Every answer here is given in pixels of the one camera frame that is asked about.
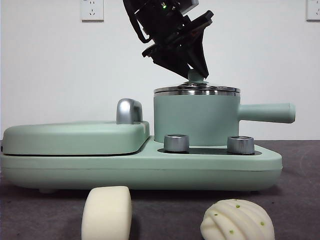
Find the pot handle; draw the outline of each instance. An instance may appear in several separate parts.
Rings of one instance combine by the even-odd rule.
[[[291,124],[296,120],[292,103],[240,105],[239,120]]]

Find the silver handle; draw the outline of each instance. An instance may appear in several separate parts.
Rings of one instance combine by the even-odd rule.
[[[142,105],[139,101],[123,98],[116,107],[116,124],[142,122]]]

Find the white wall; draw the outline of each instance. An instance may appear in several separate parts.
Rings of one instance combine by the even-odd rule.
[[[320,139],[320,23],[305,0],[200,0],[208,80],[241,89],[243,104],[296,104],[294,124],[242,122],[256,139]],[[153,90],[184,79],[143,59],[122,0],[105,21],[80,21],[80,0],[1,1],[1,135],[14,125],[114,120],[121,98],[153,124]]]

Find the robotic arm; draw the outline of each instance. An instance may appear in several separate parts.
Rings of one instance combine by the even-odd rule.
[[[191,21],[184,14],[196,7],[198,0],[123,0],[123,4],[139,39],[143,43],[154,41],[142,53],[144,57],[186,79],[189,66],[207,78],[202,41],[205,28],[212,23],[210,10]]]

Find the silver knob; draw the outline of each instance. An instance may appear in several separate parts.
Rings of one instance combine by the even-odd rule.
[[[169,134],[164,136],[164,150],[166,152],[189,152],[189,136]]]
[[[227,151],[232,154],[254,154],[254,141],[250,136],[229,136]]]

